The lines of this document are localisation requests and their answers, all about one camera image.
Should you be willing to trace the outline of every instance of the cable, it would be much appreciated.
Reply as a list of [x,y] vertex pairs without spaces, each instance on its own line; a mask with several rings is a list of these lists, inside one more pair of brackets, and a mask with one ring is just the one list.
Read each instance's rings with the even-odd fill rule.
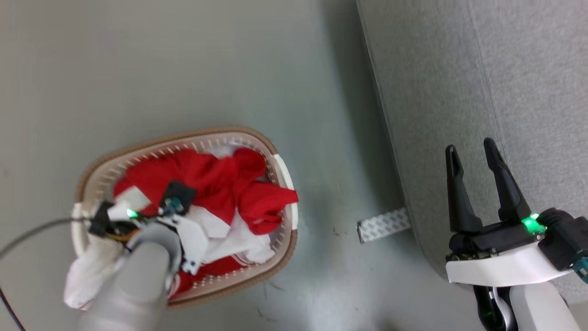
[[[4,246],[4,248],[2,250],[0,250],[0,260],[2,260],[8,253],[10,253],[16,246],[22,244],[23,242],[25,242],[27,239],[47,230],[50,229],[54,226],[58,226],[58,225],[62,225],[62,224],[69,224],[71,222],[76,222],[76,221],[85,221],[84,219],[81,220],[74,220],[72,218],[67,218],[67,219],[59,219],[59,220],[54,220],[51,221],[49,223],[45,223],[41,226],[38,226],[34,229],[31,229],[25,233],[23,233],[22,235],[18,236],[17,238],[13,239],[8,245]],[[18,327],[18,329],[20,331],[26,331],[25,327],[22,325],[21,321],[18,319],[18,317],[16,316],[16,314],[14,313],[14,310],[12,310],[12,307],[10,306],[10,303],[8,303],[8,299],[6,299],[6,296],[4,295],[4,292],[2,291],[2,288],[0,287],[0,300],[2,300],[2,303],[4,304],[4,306],[6,307],[6,310],[8,311],[8,314],[10,314],[10,317],[12,317],[12,320],[14,321],[14,323],[16,324],[16,326]]]

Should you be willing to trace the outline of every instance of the red and white garment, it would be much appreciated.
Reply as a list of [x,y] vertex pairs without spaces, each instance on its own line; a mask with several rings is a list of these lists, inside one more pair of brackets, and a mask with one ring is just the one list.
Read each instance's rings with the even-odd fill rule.
[[216,147],[211,154],[182,150],[145,160],[128,168],[116,183],[115,201],[154,216],[171,180],[196,189],[185,217],[202,224],[209,237],[198,273],[179,272],[171,294],[191,289],[206,276],[220,276],[269,260],[275,252],[268,234],[280,225],[279,213],[284,206],[298,201],[296,191],[266,179],[261,154],[235,145]]

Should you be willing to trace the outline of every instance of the pile of clothes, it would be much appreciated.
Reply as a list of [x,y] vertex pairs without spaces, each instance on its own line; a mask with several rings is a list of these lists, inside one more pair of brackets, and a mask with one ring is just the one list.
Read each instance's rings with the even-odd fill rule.
[[[269,234],[282,222],[281,211],[288,204],[298,202],[296,191],[288,190],[269,181],[263,155],[239,145],[222,145],[209,153],[180,150],[159,158],[149,158],[129,167],[114,186],[116,204],[125,204],[144,216],[156,216],[159,202],[171,181],[196,190],[196,196],[184,216],[197,221],[208,235],[209,244],[197,274],[179,272],[170,295],[193,288],[193,284],[208,276],[222,276],[251,264],[271,259]],[[92,289],[80,291],[85,283],[79,278],[109,277],[116,264],[115,253],[97,254],[90,246],[88,252],[72,264],[66,282],[65,301],[81,308],[99,289],[96,283],[87,282]],[[88,263],[88,257],[108,261]],[[101,272],[96,274],[96,265]],[[95,274],[84,274],[86,268]]]

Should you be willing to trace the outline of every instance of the teal connector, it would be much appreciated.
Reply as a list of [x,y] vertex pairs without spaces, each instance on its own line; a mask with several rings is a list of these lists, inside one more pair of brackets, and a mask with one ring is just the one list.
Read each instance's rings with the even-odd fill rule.
[[588,257],[583,257],[572,267],[578,277],[588,284]]

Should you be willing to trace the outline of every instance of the gray fabric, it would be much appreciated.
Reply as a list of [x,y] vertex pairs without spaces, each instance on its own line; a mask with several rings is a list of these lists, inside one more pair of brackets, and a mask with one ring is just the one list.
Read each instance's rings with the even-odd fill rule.
[[[493,137],[536,212],[588,215],[588,1],[358,0],[415,236],[445,276],[444,150],[455,144],[475,212],[499,206]],[[559,280],[571,301],[585,284]]]

